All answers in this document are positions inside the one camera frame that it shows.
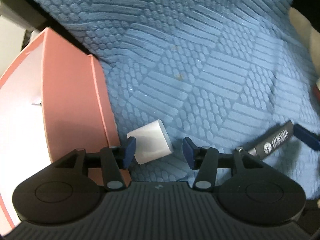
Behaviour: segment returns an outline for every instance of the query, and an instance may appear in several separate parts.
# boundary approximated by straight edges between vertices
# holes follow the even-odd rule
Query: blue cloth
[[[228,153],[288,119],[319,132],[317,77],[288,19],[292,0],[35,1],[100,57],[121,139],[163,121],[175,152],[133,164],[134,180],[192,183],[185,136]],[[319,154],[303,143],[265,161],[308,198],[319,194]]]

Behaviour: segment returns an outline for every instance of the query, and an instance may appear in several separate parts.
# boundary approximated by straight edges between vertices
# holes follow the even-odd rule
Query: white plastic cap
[[[161,120],[156,120],[127,134],[134,136],[137,148],[134,157],[139,164],[147,163],[173,153],[169,136]]]

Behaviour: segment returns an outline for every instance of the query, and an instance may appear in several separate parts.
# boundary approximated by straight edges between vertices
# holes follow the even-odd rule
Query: patterned fabric
[[[175,152],[132,165],[134,180],[192,183],[185,136],[228,153],[288,119],[319,132],[317,77],[288,19],[292,0],[35,1],[100,57],[121,139],[163,121]],[[315,197],[318,153],[292,139],[265,161]]]

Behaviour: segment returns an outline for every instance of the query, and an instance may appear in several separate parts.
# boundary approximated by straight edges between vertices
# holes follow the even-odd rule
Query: pink container
[[[19,54],[0,78],[0,126],[0,137],[7,136],[0,142],[0,169],[5,172],[0,176],[12,178],[11,184],[0,183],[0,203],[6,207],[2,210],[11,226],[19,223],[13,217],[10,197],[15,184],[75,148],[97,152],[119,145],[98,60],[50,28]],[[23,166],[10,164],[19,159]],[[29,168],[23,176],[24,166]],[[122,174],[128,184],[129,172]],[[102,184],[100,169],[90,169],[89,177]]]

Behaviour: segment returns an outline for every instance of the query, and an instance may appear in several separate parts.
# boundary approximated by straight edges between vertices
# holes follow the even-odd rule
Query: blue towel
[[[318,133],[316,81],[287,11],[292,0],[35,0],[98,55],[119,136],[161,119],[172,155],[132,164],[140,181],[186,180],[183,137],[222,153],[276,123]],[[319,154],[292,139],[266,160],[319,196]],[[229,176],[219,170],[218,183]]]

